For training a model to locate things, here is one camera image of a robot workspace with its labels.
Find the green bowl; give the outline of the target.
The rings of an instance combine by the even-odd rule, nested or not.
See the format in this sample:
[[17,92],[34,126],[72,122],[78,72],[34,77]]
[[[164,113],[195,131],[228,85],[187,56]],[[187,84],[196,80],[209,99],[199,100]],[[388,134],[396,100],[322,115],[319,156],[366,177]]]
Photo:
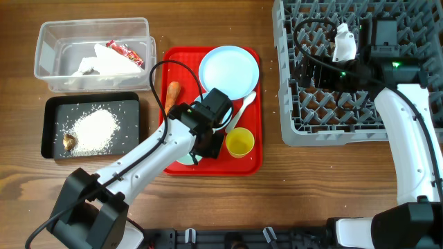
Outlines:
[[201,159],[201,156],[189,153],[178,159],[177,162],[182,165],[197,165]]

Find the yellow plastic cup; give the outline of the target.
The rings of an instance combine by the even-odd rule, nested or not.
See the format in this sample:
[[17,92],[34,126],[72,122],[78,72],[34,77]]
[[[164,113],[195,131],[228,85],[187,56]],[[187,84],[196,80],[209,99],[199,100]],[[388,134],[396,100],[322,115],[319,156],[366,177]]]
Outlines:
[[255,138],[248,129],[238,127],[227,133],[225,144],[232,157],[242,158],[254,148]]

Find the orange carrot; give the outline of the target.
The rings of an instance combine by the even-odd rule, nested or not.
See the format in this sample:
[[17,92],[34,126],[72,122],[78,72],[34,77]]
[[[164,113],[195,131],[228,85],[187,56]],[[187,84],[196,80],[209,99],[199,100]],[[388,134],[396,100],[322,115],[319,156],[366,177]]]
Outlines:
[[181,85],[179,82],[173,81],[169,84],[165,99],[165,112],[169,113],[169,110],[175,105],[175,102],[180,94]]

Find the white rice pile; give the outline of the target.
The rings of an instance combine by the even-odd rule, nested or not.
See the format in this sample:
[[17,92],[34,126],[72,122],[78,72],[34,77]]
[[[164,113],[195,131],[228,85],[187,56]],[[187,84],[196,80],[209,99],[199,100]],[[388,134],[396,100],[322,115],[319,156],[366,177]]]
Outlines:
[[82,114],[70,129],[64,134],[71,134],[76,138],[76,145],[71,156],[97,156],[110,152],[113,138],[120,131],[120,121],[109,109],[95,109],[90,113]]

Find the white napkin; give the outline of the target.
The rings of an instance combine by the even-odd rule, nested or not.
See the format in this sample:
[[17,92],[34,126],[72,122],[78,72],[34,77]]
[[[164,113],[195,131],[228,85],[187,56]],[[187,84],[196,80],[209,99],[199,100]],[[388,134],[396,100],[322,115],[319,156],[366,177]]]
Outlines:
[[140,73],[142,71],[133,61],[112,48],[95,44],[94,51],[96,56],[84,57],[78,70],[72,76],[81,76],[91,71],[97,71],[100,75]]

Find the brown food scrap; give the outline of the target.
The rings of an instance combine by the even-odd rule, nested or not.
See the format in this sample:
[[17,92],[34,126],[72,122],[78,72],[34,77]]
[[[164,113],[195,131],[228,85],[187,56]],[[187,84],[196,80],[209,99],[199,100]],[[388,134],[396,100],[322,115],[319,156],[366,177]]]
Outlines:
[[76,138],[71,134],[64,134],[63,145],[66,151],[71,151],[76,145]]

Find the red snack wrapper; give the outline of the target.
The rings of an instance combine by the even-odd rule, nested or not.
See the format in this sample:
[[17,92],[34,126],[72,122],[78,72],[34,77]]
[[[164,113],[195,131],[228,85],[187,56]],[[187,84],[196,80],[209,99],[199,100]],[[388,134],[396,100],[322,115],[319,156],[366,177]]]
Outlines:
[[106,47],[111,48],[114,51],[116,51],[118,54],[126,57],[127,59],[130,59],[137,66],[139,66],[141,68],[145,68],[144,60],[138,55],[138,53],[131,50],[126,44],[119,45],[114,40],[111,40],[106,43]]

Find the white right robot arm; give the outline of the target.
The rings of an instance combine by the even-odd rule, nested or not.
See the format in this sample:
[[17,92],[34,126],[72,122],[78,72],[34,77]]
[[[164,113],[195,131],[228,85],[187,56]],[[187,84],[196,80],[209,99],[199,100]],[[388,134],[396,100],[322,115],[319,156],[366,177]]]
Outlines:
[[354,36],[333,24],[332,57],[304,52],[294,70],[303,86],[366,91],[386,129],[397,175],[397,206],[371,218],[331,218],[334,248],[441,248],[442,152],[431,118],[423,61],[402,57],[393,18],[364,21]]

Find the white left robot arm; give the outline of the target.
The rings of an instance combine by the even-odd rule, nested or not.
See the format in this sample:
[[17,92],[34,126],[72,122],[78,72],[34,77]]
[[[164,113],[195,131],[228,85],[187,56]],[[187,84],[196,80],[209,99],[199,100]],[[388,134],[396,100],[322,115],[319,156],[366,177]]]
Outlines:
[[30,234],[25,248],[42,230],[67,248],[118,248],[122,241],[139,247],[143,229],[128,219],[129,206],[186,154],[217,158],[224,134],[213,130],[232,106],[226,94],[212,89],[198,102],[161,107],[161,126],[120,160],[94,174],[78,168],[66,178],[49,219]]

